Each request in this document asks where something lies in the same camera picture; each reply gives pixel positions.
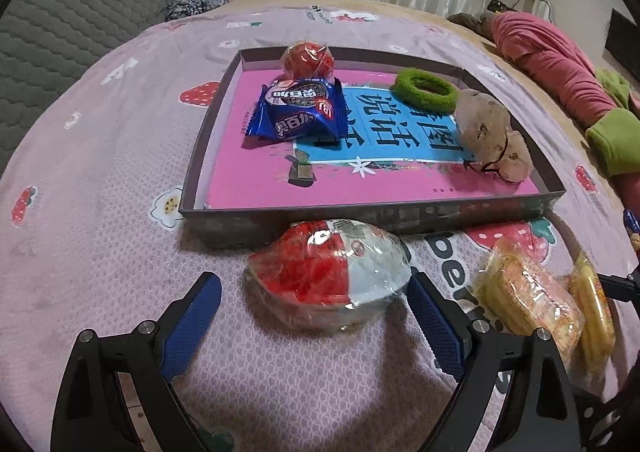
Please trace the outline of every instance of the green hair tie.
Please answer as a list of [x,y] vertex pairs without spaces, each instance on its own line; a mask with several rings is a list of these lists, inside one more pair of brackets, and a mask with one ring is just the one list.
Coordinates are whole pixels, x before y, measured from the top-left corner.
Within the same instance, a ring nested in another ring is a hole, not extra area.
[[438,115],[450,115],[458,101],[458,88],[452,83],[417,68],[400,70],[391,91],[402,102]]

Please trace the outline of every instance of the screw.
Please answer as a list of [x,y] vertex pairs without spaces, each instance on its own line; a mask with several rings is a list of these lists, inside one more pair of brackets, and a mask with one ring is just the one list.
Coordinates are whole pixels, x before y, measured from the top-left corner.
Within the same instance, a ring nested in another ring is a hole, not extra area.
[[138,326],[138,331],[140,331],[140,333],[142,333],[143,335],[148,335],[154,329],[156,329],[156,324],[152,320],[145,320]]
[[474,320],[473,328],[476,331],[478,331],[478,333],[486,333],[487,331],[489,331],[491,329],[491,326],[489,326],[488,322],[485,322],[484,320],[478,319],[478,320]]
[[78,335],[78,340],[82,343],[89,342],[94,337],[94,332],[90,329],[85,329],[81,334]]
[[536,329],[536,336],[541,340],[551,340],[551,333],[543,327]]

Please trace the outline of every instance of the pink blanket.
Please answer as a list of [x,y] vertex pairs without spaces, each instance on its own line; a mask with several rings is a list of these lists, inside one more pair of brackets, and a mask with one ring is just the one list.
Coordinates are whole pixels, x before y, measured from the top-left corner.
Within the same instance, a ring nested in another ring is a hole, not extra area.
[[[0,401],[35,452],[50,450],[58,388],[78,333],[120,334],[157,320],[204,270],[222,280],[223,302],[174,388],[206,429],[232,437],[234,452],[414,452],[447,405],[455,381],[436,367],[404,299],[359,332],[283,333],[259,305],[252,310],[243,279],[248,252],[214,251],[184,224],[175,204],[206,97],[240,49],[321,39],[465,68],[509,106],[556,169],[567,192],[554,212],[598,271],[626,275],[638,265],[622,224],[612,222],[621,213],[581,154],[475,46],[424,23],[372,14],[345,21],[345,13],[359,12],[326,9],[323,0],[313,8],[270,2],[156,25],[113,50],[35,122],[2,175]],[[447,299],[493,322],[471,292],[498,235],[525,240],[551,273],[571,271],[562,235],[542,224],[536,232],[544,236],[514,223],[405,241],[415,266]],[[622,387],[640,348],[633,306],[611,305],[618,342],[599,389],[606,399]],[[471,452],[487,447],[506,378],[497,378]],[[140,421],[135,395],[126,400]]]
[[494,19],[492,29],[504,58],[529,73],[583,128],[616,107],[591,61],[555,25],[524,12],[505,12]]

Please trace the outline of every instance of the blue snack package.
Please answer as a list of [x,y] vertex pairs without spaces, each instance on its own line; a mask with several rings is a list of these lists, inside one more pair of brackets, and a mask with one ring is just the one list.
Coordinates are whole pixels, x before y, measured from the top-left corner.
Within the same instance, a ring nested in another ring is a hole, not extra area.
[[640,223],[638,223],[638,219],[636,219],[636,216],[634,216],[634,213],[631,212],[631,210],[625,209],[623,220],[626,231],[629,234],[640,234]]
[[313,134],[347,136],[347,102],[338,79],[281,80],[262,86],[245,136],[282,142]]

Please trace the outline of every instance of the snack package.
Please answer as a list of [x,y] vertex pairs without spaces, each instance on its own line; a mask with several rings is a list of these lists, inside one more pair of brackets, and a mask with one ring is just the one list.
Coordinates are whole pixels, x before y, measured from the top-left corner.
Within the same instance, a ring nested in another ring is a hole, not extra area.
[[380,316],[411,276],[400,239],[348,219],[292,226],[249,257],[248,272],[280,321],[322,331]]
[[347,136],[347,103],[338,79],[281,80],[262,86],[245,135],[279,142],[306,135]]
[[599,378],[616,345],[616,333],[602,285],[584,253],[575,261],[569,292],[585,317],[580,345],[587,372]]
[[334,57],[317,42],[298,41],[289,46],[280,59],[282,70],[290,80],[323,78],[334,82]]
[[517,243],[498,240],[479,294],[512,333],[529,336],[538,327],[548,329],[569,365],[584,317],[569,292]]
[[625,223],[626,233],[629,234],[631,246],[640,257],[640,223],[629,209],[625,209],[622,219]]

